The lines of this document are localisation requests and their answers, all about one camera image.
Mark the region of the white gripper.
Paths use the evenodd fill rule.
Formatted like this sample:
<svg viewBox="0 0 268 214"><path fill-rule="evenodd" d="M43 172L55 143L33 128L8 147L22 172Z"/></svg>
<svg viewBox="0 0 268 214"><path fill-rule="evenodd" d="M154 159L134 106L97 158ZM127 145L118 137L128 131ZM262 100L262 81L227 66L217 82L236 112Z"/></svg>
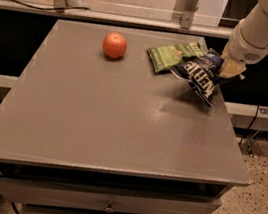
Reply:
<svg viewBox="0 0 268 214"><path fill-rule="evenodd" d="M245 40L242 33L244 23L244 19L237 23L221 54L223 63L218 76L222 79L236 77L246 70L246 64L257 64L268 55L268 47L257 48Z"/></svg>

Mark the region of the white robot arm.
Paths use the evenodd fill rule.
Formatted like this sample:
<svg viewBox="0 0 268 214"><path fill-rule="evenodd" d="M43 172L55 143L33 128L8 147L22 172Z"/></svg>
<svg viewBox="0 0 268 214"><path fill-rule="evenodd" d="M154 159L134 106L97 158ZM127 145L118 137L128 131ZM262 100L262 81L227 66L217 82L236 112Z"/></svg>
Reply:
<svg viewBox="0 0 268 214"><path fill-rule="evenodd" d="M223 64L218 75L232 78L268 55L268 0L258 3L239 21L223 49Z"/></svg>

